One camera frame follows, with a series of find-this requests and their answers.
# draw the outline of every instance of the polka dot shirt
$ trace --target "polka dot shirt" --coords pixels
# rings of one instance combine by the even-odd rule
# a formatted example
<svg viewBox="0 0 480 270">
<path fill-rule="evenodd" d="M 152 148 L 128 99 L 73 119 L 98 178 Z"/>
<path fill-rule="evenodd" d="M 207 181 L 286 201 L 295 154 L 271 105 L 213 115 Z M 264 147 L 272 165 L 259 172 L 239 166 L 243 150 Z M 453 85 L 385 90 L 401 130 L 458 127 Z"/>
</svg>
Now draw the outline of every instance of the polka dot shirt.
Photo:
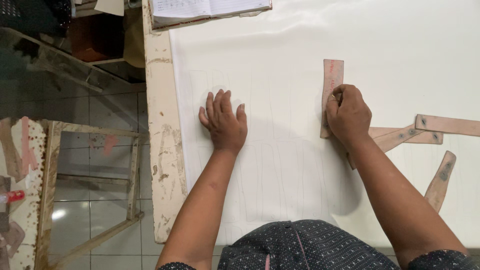
<svg viewBox="0 0 480 270">
<path fill-rule="evenodd" d="M 159 270 L 193 270 L 172 262 Z M 385 255 L 325 221 L 266 224 L 222 251 L 219 270 L 398 270 Z M 419 256 L 409 270 L 480 270 L 464 254 L 437 250 Z"/>
</svg>

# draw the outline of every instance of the wrist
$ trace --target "wrist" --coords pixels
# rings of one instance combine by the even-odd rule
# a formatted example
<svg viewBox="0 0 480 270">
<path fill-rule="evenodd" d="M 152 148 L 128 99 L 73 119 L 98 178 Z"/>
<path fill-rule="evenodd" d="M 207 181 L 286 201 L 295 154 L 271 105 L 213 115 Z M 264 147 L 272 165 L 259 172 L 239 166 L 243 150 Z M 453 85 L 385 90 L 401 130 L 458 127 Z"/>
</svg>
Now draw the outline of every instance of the wrist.
<svg viewBox="0 0 480 270">
<path fill-rule="evenodd" d="M 345 147 L 347 148 L 347 151 L 349 153 L 354 153 L 358 151 L 363 151 L 365 148 L 371 147 L 372 144 L 375 145 L 372 137 L 366 135 L 363 137 L 357 137 L 354 140 L 350 140 L 349 143 L 345 145 Z"/>
<path fill-rule="evenodd" d="M 212 156 L 215 155 L 215 156 L 219 156 L 219 157 L 222 157 L 222 158 L 225 158 L 225 159 L 235 160 L 235 159 L 237 159 L 238 154 L 239 154 L 238 151 L 223 148 L 223 149 L 214 149 L 213 153 L 212 153 Z"/>
</svg>

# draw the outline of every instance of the open notebook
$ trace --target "open notebook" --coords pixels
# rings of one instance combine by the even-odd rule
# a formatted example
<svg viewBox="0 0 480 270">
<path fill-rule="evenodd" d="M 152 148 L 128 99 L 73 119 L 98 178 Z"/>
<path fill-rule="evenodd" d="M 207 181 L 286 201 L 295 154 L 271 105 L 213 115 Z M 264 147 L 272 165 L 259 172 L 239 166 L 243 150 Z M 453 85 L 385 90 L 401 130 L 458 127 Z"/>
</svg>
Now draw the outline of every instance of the open notebook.
<svg viewBox="0 0 480 270">
<path fill-rule="evenodd" d="M 271 8 L 271 0 L 150 0 L 154 29 L 232 16 L 255 16 Z"/>
</svg>

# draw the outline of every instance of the red bottle cap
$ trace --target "red bottle cap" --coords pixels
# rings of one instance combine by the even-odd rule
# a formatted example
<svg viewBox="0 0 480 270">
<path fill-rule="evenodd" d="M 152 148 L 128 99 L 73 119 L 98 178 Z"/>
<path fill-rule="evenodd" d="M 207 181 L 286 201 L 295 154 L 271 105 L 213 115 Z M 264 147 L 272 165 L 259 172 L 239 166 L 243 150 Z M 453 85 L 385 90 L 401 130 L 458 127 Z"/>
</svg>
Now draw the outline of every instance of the red bottle cap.
<svg viewBox="0 0 480 270">
<path fill-rule="evenodd" d="M 23 190 L 15 190 L 7 192 L 8 202 L 14 202 L 25 198 L 25 192 Z"/>
</svg>

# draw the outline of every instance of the wooden chair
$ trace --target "wooden chair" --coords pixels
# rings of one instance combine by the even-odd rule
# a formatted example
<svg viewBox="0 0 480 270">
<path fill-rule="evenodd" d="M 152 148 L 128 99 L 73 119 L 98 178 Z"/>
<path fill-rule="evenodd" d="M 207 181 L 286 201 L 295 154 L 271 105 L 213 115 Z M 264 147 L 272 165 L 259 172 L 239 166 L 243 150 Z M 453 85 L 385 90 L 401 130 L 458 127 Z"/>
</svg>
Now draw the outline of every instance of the wooden chair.
<svg viewBox="0 0 480 270">
<path fill-rule="evenodd" d="M 102 135 L 129 136 L 134 138 L 132 145 L 132 164 L 129 179 L 93 177 L 83 175 L 67 175 L 57 173 L 57 164 L 60 151 L 60 138 L 62 132 L 96 133 Z M 37 252 L 35 258 L 35 270 L 63 269 L 81 255 L 101 245 L 114 235 L 125 230 L 135 222 L 141 220 L 143 212 L 135 214 L 138 167 L 140 162 L 140 145 L 147 138 L 146 134 L 133 131 L 92 127 L 87 125 L 64 123 L 59 121 L 48 122 L 48 140 L 46 148 L 45 169 L 43 175 L 42 200 L 40 205 L 40 220 L 38 226 Z M 79 180 L 94 183 L 122 184 L 128 186 L 128 207 L 126 219 L 103 233 L 91 238 L 85 243 L 70 250 L 66 255 L 48 263 L 48 248 L 50 246 L 50 234 L 52 228 L 52 213 L 55 194 L 55 182 L 57 179 Z"/>
</svg>

